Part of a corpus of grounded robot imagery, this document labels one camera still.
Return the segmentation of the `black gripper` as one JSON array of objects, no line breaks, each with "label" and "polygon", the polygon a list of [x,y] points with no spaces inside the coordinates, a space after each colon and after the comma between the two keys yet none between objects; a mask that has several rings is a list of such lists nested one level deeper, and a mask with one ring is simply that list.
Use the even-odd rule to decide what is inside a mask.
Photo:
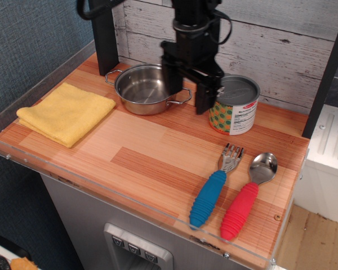
[{"label": "black gripper", "polygon": [[224,93],[223,70],[215,61],[219,50],[220,20],[224,14],[216,10],[222,1],[172,1],[175,42],[162,42],[162,73],[170,95],[182,90],[185,72],[197,84],[196,113],[211,109]]}]

